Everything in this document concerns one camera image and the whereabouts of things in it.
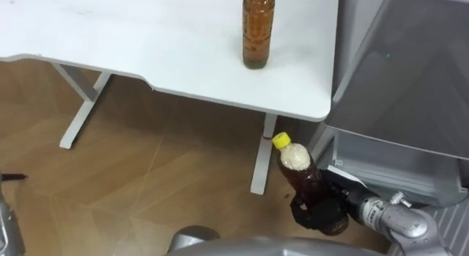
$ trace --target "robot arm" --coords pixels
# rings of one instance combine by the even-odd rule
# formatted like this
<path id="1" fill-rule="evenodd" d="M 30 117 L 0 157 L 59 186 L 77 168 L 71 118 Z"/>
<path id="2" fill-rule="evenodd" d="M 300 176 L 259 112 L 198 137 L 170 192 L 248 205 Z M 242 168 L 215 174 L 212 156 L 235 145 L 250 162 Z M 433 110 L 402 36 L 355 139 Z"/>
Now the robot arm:
<path id="1" fill-rule="evenodd" d="M 440 237 L 435 220 L 423 211 L 411 209 L 402 193 L 384 200 L 333 167 L 323 170 L 322 176 L 354 220 L 385 235 L 398 244 L 406 256 L 452 255 Z"/>

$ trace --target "metal panel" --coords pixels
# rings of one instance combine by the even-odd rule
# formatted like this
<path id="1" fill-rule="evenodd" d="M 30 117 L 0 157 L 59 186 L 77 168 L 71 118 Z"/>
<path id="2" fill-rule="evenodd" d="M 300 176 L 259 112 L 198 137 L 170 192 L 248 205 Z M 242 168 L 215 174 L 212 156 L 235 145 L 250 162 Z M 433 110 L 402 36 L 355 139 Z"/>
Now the metal panel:
<path id="1" fill-rule="evenodd" d="M 469 159 L 469 0 L 384 0 L 326 123 Z"/>

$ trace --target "table leg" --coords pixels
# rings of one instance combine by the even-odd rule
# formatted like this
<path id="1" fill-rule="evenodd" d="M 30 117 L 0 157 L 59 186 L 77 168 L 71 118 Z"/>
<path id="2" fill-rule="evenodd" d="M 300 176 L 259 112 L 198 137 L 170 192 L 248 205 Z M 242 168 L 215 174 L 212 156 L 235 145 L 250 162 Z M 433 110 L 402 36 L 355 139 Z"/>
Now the table leg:
<path id="1" fill-rule="evenodd" d="M 272 136 L 276 127 L 277 115 L 266 114 L 264 132 L 257 151 L 256 166 L 251 182 L 251 193 L 264 194 L 267 174 L 269 172 L 270 155 L 272 154 Z"/>
<path id="2" fill-rule="evenodd" d="M 84 99 L 83 104 L 73 118 L 67 131 L 65 131 L 60 147 L 70 149 L 73 141 L 80 132 L 81 127 L 85 123 L 89 113 L 96 104 L 97 99 L 101 95 L 104 87 L 111 77 L 110 73 L 101 73 L 95 85 L 92 87 L 85 79 L 81 71 L 76 67 L 68 65 L 52 64 L 60 75 L 72 86 L 72 88 Z"/>

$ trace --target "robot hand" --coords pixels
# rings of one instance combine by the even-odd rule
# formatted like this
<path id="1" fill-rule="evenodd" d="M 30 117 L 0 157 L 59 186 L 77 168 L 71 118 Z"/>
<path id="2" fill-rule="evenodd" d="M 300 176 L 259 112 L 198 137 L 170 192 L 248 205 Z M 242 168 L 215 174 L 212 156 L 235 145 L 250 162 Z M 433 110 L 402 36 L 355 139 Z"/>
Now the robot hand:
<path id="1" fill-rule="evenodd" d="M 322 170 L 321 174 L 335 193 L 335 200 L 300 210 L 298 205 L 301 201 L 295 197 L 291 208 L 298 224 L 317 230 L 324 222 L 333 221 L 334 216 L 348 213 L 358 223 L 398 244 L 406 256 L 451 255 L 444 246 L 435 220 L 423 211 L 410 209 L 411 204 L 402 199 L 402 193 L 388 201 L 370 191 L 359 179 L 335 167 Z"/>

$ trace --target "gray plastic part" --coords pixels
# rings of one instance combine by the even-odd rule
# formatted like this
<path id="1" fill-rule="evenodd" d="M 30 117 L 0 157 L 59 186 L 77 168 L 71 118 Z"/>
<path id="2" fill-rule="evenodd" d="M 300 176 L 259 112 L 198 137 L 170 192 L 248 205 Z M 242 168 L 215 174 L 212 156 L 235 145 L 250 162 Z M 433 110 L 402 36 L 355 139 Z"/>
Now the gray plastic part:
<path id="1" fill-rule="evenodd" d="M 209 241 L 184 249 L 178 249 L 168 256 L 383 256 L 377 252 L 360 249 L 331 241 L 306 238 L 253 238 L 249 240 Z"/>
<path id="2" fill-rule="evenodd" d="M 320 156 L 318 166 L 329 165 L 356 176 L 387 199 L 401 191 L 407 201 L 447 207 L 468 195 L 461 186 L 456 158 L 343 131 Z"/>
<path id="3" fill-rule="evenodd" d="M 435 219 L 445 245 L 453 256 L 469 255 L 469 200 L 449 208 L 424 208 Z M 388 256 L 403 256 L 401 249 L 392 245 Z"/>

